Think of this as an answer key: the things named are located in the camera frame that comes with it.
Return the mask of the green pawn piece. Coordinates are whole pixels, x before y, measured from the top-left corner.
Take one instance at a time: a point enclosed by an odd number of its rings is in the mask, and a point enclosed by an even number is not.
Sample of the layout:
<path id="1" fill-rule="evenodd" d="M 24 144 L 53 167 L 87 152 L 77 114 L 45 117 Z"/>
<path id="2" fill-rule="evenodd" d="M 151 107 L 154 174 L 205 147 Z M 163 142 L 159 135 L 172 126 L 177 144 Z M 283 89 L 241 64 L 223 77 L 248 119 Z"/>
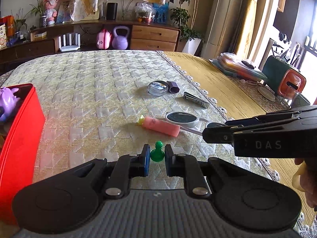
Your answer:
<path id="1" fill-rule="evenodd" d="M 162 150 L 163 148 L 163 142 L 162 141 L 156 141 L 155 143 L 155 149 L 153 149 L 150 152 L 150 158 L 154 161 L 154 162 L 161 162 L 164 157 L 165 157 L 165 153 Z"/>

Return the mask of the white framed sunglasses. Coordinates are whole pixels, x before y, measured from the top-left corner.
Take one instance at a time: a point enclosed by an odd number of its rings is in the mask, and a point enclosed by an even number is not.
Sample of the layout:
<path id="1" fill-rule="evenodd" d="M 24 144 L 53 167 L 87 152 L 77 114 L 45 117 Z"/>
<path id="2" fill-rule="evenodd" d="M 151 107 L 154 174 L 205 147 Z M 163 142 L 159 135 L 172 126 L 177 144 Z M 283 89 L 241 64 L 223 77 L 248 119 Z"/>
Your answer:
<path id="1" fill-rule="evenodd" d="M 202 136 L 202 131 L 198 128 L 199 123 L 204 123 L 205 128 L 224 127 L 223 123 L 209 121 L 205 118 L 197 117 L 187 112 L 168 112 L 165 120 L 171 124 L 180 126 L 181 130 Z"/>

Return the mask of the pink tube bottle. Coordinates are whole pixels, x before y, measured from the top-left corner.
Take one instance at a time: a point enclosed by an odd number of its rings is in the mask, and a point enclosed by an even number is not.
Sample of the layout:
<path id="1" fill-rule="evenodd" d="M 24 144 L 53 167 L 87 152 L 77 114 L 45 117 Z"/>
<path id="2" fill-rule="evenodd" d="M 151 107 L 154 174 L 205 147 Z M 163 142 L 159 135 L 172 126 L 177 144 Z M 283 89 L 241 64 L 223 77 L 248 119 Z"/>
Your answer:
<path id="1" fill-rule="evenodd" d="M 149 116 L 144 117 L 143 115 L 141 115 L 141 117 L 137 121 L 137 124 L 139 126 L 142 126 L 143 128 L 167 134 L 173 137 L 177 137 L 180 132 L 180 126 Z"/>

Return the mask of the clear small glass jar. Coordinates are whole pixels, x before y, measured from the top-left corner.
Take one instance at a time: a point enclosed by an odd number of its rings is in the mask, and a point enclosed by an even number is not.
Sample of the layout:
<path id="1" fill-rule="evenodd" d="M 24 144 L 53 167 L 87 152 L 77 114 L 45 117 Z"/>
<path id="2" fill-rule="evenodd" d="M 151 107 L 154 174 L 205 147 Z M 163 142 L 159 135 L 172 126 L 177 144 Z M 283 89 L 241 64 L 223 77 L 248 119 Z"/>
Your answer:
<path id="1" fill-rule="evenodd" d="M 166 93 L 178 93 L 180 88 L 173 81 L 153 81 L 147 86 L 147 92 L 153 96 L 161 97 Z"/>

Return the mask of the purple spiky toy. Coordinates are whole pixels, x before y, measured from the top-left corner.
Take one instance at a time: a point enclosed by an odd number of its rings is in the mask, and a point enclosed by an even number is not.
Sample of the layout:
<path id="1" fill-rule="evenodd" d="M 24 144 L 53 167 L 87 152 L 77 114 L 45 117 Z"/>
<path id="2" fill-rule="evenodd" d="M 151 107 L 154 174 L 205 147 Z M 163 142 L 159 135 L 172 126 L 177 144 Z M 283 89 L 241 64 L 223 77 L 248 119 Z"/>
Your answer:
<path id="1" fill-rule="evenodd" d="M 1 88 L 1 123 L 11 119 L 18 110 L 20 98 L 15 95 L 19 88 Z"/>

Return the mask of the green mug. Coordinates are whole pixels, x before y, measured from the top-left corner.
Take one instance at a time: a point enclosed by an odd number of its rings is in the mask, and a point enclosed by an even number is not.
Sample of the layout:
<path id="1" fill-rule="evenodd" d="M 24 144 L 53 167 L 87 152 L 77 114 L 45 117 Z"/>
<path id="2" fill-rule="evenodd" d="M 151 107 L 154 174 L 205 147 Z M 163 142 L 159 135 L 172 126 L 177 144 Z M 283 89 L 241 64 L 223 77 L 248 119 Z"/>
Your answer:
<path id="1" fill-rule="evenodd" d="M 292 101 L 291 107 L 303 107 L 303 106 L 309 106 L 310 102 L 307 98 L 305 98 L 301 93 L 296 93 L 295 98 Z"/>

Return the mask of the round coaster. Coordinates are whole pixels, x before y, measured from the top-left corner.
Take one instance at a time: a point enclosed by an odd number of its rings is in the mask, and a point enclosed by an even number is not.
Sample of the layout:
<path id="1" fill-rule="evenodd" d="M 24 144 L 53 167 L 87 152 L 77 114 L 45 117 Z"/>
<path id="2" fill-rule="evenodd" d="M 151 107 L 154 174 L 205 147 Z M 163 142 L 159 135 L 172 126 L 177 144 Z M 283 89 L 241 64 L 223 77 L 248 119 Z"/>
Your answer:
<path id="1" fill-rule="evenodd" d="M 266 98 L 267 100 L 269 100 L 269 101 L 271 101 L 271 102 L 275 102 L 275 101 L 276 101 L 275 95 L 274 95 L 269 89 L 267 89 L 266 87 L 259 86 L 259 87 L 257 88 L 257 91 L 258 91 L 264 98 Z"/>

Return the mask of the orange teal tissue box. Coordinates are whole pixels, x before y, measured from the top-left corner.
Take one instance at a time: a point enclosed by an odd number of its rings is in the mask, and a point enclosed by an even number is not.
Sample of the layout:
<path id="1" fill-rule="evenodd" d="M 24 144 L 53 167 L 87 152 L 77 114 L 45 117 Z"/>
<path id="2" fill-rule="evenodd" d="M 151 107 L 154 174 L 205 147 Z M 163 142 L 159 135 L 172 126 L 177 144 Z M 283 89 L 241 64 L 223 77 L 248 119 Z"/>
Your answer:
<path id="1" fill-rule="evenodd" d="M 264 81 L 277 95 L 292 99 L 296 92 L 301 93 L 306 85 L 306 78 L 295 67 L 284 60 L 269 56 L 262 73 Z"/>

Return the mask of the cream quilted table mat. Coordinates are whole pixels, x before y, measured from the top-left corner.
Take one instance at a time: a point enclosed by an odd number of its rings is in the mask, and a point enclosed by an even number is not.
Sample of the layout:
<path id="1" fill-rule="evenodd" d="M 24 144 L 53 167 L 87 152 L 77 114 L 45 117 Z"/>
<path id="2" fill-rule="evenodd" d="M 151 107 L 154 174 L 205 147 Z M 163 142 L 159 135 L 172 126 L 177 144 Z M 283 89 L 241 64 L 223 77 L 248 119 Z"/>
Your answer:
<path id="1" fill-rule="evenodd" d="M 153 96 L 147 86 L 156 80 L 176 82 L 180 91 Z M 207 144 L 186 131 L 173 138 L 137 124 L 141 115 L 164 118 L 168 112 L 187 112 L 217 123 L 263 113 L 237 83 L 203 59 L 151 51 L 57 54 L 21 64 L 4 81 L 5 86 L 24 83 L 35 86 L 46 118 L 34 182 L 95 158 L 116 161 L 140 153 L 144 144 L 154 146 L 156 141 L 200 161 L 216 156 L 280 179 L 268 159 L 237 157 L 230 145 Z M 185 100 L 185 91 L 207 101 L 209 108 Z"/>

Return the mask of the stack of folders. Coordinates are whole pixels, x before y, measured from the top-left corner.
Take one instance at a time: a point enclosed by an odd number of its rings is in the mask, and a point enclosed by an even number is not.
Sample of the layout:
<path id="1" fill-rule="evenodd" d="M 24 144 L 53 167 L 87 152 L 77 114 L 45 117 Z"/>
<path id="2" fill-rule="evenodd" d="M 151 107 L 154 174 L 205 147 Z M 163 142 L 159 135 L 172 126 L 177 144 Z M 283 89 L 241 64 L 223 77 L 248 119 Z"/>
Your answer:
<path id="1" fill-rule="evenodd" d="M 209 59 L 210 63 L 216 66 L 222 73 L 231 77 L 239 77 L 245 80 L 260 82 L 267 80 L 267 76 L 262 73 L 252 63 L 240 60 L 234 53 L 221 53 L 215 59 Z"/>

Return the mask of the red metal tin box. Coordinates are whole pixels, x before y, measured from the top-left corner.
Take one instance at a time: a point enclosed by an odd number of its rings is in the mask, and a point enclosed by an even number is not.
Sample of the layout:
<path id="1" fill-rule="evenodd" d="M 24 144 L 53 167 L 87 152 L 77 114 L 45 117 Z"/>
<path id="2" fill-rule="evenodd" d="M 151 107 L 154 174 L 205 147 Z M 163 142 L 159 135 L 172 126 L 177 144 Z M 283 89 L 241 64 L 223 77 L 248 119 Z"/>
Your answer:
<path id="1" fill-rule="evenodd" d="M 12 211 L 14 196 L 33 179 L 36 154 L 45 123 L 45 116 L 31 83 L 11 86 L 18 88 L 21 106 L 13 119 L 1 149 L 1 221 L 15 225 Z"/>

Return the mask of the purple kettlebell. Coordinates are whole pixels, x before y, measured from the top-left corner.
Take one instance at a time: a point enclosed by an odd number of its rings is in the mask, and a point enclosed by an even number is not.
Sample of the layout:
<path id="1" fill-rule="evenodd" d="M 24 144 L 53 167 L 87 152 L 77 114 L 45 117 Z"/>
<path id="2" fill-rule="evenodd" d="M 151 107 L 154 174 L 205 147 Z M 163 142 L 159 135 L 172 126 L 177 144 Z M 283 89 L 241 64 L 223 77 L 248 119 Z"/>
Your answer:
<path id="1" fill-rule="evenodd" d="M 125 30 L 126 31 L 126 35 L 125 36 L 121 36 L 117 34 L 118 30 Z M 126 50 L 128 48 L 128 35 L 130 34 L 130 28 L 127 26 L 116 26 L 113 29 L 113 40 L 112 40 L 112 47 L 114 49 L 118 49 L 118 50 Z"/>

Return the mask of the wooden tv cabinet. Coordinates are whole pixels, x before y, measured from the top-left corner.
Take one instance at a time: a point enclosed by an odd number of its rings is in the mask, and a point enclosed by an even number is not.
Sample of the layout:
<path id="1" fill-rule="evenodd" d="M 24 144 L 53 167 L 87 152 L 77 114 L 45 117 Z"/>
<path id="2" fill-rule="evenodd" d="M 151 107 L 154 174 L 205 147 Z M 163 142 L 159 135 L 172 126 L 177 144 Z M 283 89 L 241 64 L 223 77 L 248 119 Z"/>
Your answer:
<path id="1" fill-rule="evenodd" d="M 80 51 L 97 49 L 97 35 L 103 29 L 113 32 L 117 26 L 129 28 L 128 49 L 175 52 L 180 30 L 165 24 L 140 23 L 127 20 L 83 20 L 37 28 L 31 31 L 31 41 L 1 49 L 1 65 L 26 62 L 45 55 L 59 53 L 59 36 L 81 35 Z"/>

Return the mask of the white wifi router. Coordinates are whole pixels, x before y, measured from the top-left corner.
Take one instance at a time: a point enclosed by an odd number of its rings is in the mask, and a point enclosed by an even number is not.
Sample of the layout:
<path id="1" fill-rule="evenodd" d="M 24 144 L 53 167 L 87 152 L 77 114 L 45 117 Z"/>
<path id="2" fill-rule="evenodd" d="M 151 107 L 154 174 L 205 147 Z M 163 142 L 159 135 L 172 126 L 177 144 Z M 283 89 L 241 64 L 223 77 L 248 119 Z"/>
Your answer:
<path id="1" fill-rule="evenodd" d="M 81 48 L 81 35 L 79 33 L 68 33 L 58 36 L 60 52 L 77 51 Z"/>

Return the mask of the yellow curtain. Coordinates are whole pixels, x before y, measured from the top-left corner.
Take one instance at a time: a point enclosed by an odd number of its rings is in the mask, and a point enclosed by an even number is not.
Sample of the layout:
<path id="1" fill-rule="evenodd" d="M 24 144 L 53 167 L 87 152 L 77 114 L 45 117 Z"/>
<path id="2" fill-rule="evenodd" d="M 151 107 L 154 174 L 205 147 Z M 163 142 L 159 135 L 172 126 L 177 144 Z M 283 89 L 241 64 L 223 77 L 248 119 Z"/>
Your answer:
<path id="1" fill-rule="evenodd" d="M 246 59 L 251 47 L 258 0 L 242 0 L 235 31 L 229 51 L 241 59 Z"/>

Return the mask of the white standing air conditioner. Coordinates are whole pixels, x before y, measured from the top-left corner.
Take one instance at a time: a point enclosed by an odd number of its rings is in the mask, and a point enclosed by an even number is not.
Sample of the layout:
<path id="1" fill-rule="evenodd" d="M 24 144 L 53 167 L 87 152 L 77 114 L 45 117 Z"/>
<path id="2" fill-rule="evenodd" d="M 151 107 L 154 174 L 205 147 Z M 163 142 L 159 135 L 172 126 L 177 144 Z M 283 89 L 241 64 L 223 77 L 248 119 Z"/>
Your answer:
<path id="1" fill-rule="evenodd" d="M 228 51 L 235 33 L 242 0 L 213 0 L 201 57 L 216 58 Z"/>

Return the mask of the blue picture card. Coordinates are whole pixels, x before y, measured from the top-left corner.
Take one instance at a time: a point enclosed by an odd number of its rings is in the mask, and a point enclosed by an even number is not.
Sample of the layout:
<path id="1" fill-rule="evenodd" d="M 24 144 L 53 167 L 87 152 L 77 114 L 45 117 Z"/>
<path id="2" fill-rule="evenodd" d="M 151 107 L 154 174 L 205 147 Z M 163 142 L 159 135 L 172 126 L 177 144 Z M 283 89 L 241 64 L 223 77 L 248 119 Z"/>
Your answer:
<path id="1" fill-rule="evenodd" d="M 153 22 L 166 24 L 169 19 L 169 2 L 166 2 L 165 4 L 154 3 L 153 9 L 155 12 Z"/>

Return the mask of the bag of fruit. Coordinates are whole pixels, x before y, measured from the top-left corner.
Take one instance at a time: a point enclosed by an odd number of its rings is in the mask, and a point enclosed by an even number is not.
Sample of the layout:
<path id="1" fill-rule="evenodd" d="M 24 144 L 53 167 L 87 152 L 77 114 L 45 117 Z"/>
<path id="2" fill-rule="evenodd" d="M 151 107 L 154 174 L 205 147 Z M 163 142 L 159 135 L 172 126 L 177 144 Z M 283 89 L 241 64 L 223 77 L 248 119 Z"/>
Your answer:
<path id="1" fill-rule="evenodd" d="M 139 2 L 134 7 L 135 18 L 140 23 L 151 23 L 154 16 L 155 10 L 152 3 Z"/>

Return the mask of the black smart speaker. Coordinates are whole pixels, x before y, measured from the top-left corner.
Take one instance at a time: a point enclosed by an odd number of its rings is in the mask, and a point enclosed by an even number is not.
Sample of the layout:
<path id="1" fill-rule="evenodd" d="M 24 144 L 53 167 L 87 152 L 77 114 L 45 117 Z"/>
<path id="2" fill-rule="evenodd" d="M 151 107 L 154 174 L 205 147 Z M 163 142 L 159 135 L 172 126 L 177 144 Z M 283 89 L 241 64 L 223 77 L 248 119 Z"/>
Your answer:
<path id="1" fill-rule="evenodd" d="M 106 5 L 106 20 L 116 20 L 118 3 L 107 3 Z"/>

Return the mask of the small potted plant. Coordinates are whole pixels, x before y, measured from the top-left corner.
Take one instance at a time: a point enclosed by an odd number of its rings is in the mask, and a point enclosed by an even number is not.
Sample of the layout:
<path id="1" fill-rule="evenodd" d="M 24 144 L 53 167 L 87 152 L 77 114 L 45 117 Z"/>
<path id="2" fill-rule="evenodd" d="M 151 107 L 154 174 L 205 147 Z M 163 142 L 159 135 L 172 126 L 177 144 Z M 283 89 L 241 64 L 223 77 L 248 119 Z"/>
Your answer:
<path id="1" fill-rule="evenodd" d="M 32 9 L 27 13 L 29 15 L 39 16 L 39 27 L 47 26 L 47 16 L 45 15 L 46 5 L 44 0 L 36 0 L 37 4 L 31 4 Z"/>

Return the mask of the tall potted plant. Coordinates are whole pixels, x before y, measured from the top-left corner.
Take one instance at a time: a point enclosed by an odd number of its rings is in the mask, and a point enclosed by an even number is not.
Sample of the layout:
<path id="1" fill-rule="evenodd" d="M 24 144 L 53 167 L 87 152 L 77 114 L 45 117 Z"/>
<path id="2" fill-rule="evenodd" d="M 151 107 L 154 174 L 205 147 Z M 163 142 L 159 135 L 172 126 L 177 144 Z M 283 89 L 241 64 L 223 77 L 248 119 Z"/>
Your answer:
<path id="1" fill-rule="evenodd" d="M 202 42 L 202 34 L 194 29 L 199 0 L 169 0 L 178 6 L 170 9 L 170 19 L 180 29 L 180 41 L 185 42 L 183 53 L 194 55 Z"/>

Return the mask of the snack bag cereal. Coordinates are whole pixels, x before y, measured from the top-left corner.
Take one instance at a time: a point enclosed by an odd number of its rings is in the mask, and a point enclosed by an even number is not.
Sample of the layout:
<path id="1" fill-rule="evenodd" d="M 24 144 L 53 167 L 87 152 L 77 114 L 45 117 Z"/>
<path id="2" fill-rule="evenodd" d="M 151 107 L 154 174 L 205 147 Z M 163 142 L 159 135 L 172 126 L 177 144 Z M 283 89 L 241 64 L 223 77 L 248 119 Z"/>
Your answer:
<path id="1" fill-rule="evenodd" d="M 0 49 L 7 47 L 7 33 L 6 33 L 6 26 L 2 24 L 0 26 Z"/>

